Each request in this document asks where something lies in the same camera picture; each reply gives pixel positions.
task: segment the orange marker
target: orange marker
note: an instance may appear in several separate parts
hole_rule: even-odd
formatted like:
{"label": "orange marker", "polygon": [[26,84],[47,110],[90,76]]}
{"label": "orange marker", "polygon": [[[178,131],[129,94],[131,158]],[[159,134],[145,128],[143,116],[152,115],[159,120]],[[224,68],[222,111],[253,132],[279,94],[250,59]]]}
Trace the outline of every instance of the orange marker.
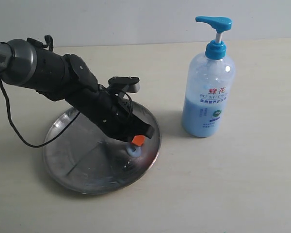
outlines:
{"label": "orange marker", "polygon": [[142,144],[145,142],[146,137],[143,135],[137,135],[133,138],[132,143],[136,146],[142,146]]}

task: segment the bottle cap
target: bottle cap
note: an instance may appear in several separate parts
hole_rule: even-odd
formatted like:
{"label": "bottle cap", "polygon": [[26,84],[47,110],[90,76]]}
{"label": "bottle cap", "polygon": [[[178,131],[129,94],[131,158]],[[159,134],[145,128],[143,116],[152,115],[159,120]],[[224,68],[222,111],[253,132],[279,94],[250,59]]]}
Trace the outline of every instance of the bottle cap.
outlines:
{"label": "bottle cap", "polygon": [[209,59],[220,60],[226,55],[226,45],[222,41],[222,33],[228,31],[232,27],[232,20],[226,17],[207,17],[197,16],[196,22],[209,24],[217,31],[216,38],[207,44],[205,56]]}

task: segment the white table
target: white table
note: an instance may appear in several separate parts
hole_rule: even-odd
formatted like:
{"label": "white table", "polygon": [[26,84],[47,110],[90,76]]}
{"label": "white table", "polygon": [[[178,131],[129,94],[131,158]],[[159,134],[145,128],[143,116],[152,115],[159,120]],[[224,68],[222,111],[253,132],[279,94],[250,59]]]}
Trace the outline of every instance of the white table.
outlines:
{"label": "white table", "polygon": [[[132,98],[162,130],[154,166],[99,197],[66,191],[23,145],[0,92],[0,233],[291,233],[291,39],[227,41],[237,74],[217,134],[181,128],[190,60],[205,43],[57,48],[81,56],[101,84],[138,76]],[[69,105],[7,86],[15,124],[41,143]]]}

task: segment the black robotic arm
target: black robotic arm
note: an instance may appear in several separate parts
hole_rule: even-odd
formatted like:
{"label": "black robotic arm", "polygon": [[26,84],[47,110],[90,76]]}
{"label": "black robotic arm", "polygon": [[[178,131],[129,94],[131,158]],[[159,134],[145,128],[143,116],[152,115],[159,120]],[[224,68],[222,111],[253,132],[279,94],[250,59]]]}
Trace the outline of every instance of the black robotic arm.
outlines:
{"label": "black robotic arm", "polygon": [[80,57],[53,53],[53,39],[45,39],[46,44],[31,38],[0,43],[0,80],[67,101],[110,138],[131,142],[137,135],[153,136],[154,128],[133,114],[126,94],[139,90],[139,78],[113,77],[104,87]]}

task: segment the plastic bottle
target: plastic bottle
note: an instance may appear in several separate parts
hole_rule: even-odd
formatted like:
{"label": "plastic bottle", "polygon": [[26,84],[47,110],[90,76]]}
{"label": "plastic bottle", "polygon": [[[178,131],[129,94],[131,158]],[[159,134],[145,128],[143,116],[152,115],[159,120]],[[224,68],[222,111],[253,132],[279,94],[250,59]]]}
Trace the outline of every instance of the plastic bottle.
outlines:
{"label": "plastic bottle", "polygon": [[230,30],[232,21],[226,17],[196,17],[196,22],[211,25],[216,39],[207,44],[206,51],[190,63],[182,126],[197,137],[209,137],[219,130],[222,115],[235,76],[235,66],[226,55],[222,33]]}

